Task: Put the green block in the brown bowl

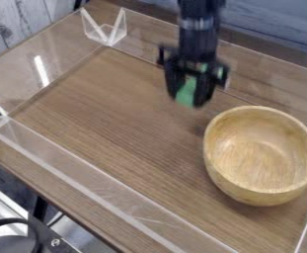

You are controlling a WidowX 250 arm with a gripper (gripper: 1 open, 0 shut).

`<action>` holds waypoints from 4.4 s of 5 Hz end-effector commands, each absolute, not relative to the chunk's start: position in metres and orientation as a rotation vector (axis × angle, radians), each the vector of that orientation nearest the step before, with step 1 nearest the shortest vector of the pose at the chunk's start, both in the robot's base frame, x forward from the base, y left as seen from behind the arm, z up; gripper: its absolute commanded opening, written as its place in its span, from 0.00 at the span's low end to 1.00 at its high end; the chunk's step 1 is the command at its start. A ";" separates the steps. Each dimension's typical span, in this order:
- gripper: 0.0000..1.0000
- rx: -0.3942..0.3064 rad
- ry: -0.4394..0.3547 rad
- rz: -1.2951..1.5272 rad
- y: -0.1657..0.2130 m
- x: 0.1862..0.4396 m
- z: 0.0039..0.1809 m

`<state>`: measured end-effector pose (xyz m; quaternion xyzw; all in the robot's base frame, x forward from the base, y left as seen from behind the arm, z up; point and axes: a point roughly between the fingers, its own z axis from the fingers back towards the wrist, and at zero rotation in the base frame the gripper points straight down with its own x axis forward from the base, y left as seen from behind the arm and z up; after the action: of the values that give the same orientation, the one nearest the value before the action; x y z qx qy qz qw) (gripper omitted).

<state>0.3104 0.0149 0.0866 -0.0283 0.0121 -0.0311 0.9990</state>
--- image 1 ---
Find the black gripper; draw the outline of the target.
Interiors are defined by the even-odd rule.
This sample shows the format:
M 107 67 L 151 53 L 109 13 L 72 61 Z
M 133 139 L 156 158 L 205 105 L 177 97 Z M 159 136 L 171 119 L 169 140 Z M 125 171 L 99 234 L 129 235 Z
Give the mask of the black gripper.
M 192 106 L 201 107 L 212 98 L 216 85 L 227 86 L 230 67 L 216 58 L 219 34 L 218 19 L 180 19 L 177 47 L 161 44 L 157 47 L 157 65 L 163 65 L 165 89 L 171 99 L 184 84 L 184 73 L 191 67 L 204 64 L 204 72 L 193 74 L 195 90 Z

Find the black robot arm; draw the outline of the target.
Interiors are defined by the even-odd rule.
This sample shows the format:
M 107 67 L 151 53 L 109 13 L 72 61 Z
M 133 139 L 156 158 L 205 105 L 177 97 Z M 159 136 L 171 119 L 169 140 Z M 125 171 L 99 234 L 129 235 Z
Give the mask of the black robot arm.
M 226 88 L 230 66 L 218 57 L 220 13 L 226 0 L 177 0 L 177 46 L 157 46 L 169 98 L 200 108 L 215 88 Z

